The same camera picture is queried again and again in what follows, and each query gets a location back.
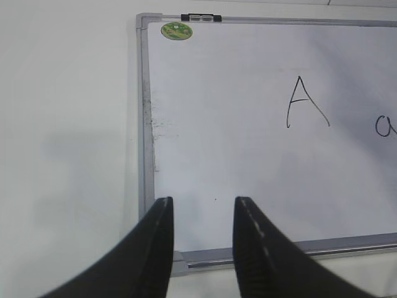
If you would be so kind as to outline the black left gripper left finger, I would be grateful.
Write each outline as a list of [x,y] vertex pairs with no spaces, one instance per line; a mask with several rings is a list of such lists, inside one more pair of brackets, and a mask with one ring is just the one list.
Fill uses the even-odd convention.
[[157,199],[122,241],[45,297],[166,297],[174,257],[174,204]]

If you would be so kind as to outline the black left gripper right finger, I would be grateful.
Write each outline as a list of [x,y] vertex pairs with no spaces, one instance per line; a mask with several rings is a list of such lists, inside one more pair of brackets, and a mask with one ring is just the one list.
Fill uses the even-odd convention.
[[237,197],[233,261],[241,297],[371,297],[304,254],[250,197]]

